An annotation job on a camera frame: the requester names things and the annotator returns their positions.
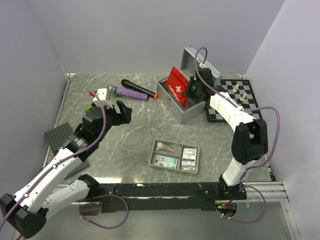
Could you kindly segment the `red first aid pouch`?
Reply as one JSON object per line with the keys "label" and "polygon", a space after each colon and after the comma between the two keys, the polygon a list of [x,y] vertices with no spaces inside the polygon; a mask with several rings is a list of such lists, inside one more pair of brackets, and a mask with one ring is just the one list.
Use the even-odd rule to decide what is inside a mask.
{"label": "red first aid pouch", "polygon": [[166,88],[183,108],[186,107],[188,99],[184,95],[184,91],[187,89],[188,83],[189,81],[186,76],[175,66],[172,67],[168,79],[165,82]]}

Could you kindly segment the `grey metal storage box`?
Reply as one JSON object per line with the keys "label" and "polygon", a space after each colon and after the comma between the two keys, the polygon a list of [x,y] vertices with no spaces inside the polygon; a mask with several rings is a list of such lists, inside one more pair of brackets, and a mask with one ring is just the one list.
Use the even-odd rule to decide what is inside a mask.
{"label": "grey metal storage box", "polygon": [[[180,67],[177,68],[185,75],[188,81],[190,77],[195,75],[196,67],[204,61],[203,56],[200,54],[195,56],[195,54],[196,50],[193,47],[185,47]],[[182,107],[165,86],[168,77],[157,82],[157,94],[163,105],[168,108],[180,124],[186,123],[205,110],[206,103],[204,101],[190,98],[187,98],[186,106]]]}

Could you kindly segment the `cotton swabs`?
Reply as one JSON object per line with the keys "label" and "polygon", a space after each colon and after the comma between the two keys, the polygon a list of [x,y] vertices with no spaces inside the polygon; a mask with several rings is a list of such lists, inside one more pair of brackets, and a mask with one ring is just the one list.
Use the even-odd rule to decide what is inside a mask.
{"label": "cotton swabs", "polygon": [[172,145],[168,145],[163,142],[158,142],[156,144],[155,150],[156,151],[165,151],[165,152],[170,152],[170,153],[174,153],[176,151]]}

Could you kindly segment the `light blue gauze packet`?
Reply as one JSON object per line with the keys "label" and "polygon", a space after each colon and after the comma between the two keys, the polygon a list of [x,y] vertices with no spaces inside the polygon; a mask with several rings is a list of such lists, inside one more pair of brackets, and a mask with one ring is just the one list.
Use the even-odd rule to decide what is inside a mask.
{"label": "light blue gauze packet", "polygon": [[173,168],[177,167],[178,159],[175,157],[156,155],[155,165],[165,167],[165,168]]}

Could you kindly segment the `white blue instruction packet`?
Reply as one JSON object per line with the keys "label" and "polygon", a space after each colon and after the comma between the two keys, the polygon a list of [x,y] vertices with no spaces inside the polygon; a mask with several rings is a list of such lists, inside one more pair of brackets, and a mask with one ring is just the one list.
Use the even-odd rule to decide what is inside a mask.
{"label": "white blue instruction packet", "polygon": [[184,147],[181,157],[181,169],[184,171],[195,171],[197,165],[197,149]]}

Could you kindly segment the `grey plastic divided tray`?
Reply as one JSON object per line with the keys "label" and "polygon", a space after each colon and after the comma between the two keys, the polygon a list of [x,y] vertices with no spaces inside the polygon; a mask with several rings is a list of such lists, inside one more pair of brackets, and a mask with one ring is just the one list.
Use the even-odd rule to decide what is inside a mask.
{"label": "grey plastic divided tray", "polygon": [[[173,146],[175,149],[175,152],[156,150],[156,145],[158,142],[163,142],[167,145]],[[183,148],[196,148],[197,149],[197,162],[196,162],[196,170],[195,171],[181,169],[181,159],[182,159],[182,154],[183,154]],[[156,155],[177,158],[178,162],[177,162],[176,168],[168,168],[168,167],[155,165]],[[198,173],[199,162],[200,162],[200,148],[199,147],[191,146],[191,145],[187,145],[187,144],[182,144],[182,143],[177,143],[177,142],[172,142],[172,141],[159,140],[159,139],[156,139],[154,141],[153,147],[151,148],[150,154],[148,157],[148,163],[152,167],[166,169],[166,170],[172,170],[172,171],[176,171],[176,172],[188,173],[188,174],[192,174],[192,175],[196,175]]]}

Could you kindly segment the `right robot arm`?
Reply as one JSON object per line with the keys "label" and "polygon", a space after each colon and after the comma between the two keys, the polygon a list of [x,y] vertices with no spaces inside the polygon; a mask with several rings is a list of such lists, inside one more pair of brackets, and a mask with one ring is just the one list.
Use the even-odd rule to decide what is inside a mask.
{"label": "right robot arm", "polygon": [[195,67],[195,76],[189,79],[184,95],[193,100],[206,102],[218,112],[233,130],[232,159],[219,177],[218,193],[230,199],[238,192],[249,168],[268,151],[267,123],[245,112],[221,85],[214,86],[212,71],[207,67]]}

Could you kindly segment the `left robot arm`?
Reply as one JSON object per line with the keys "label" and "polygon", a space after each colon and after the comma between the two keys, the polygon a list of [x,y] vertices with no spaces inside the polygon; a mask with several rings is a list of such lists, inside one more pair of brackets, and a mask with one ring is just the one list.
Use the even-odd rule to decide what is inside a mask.
{"label": "left robot arm", "polygon": [[35,236],[49,218],[71,203],[98,199],[99,182],[88,174],[54,192],[71,171],[99,148],[111,127],[131,122],[132,108],[121,100],[116,105],[111,104],[105,88],[92,90],[90,94],[93,97],[91,108],[74,133],[61,145],[54,159],[21,190],[15,194],[6,193],[0,198],[3,221],[25,239]]}

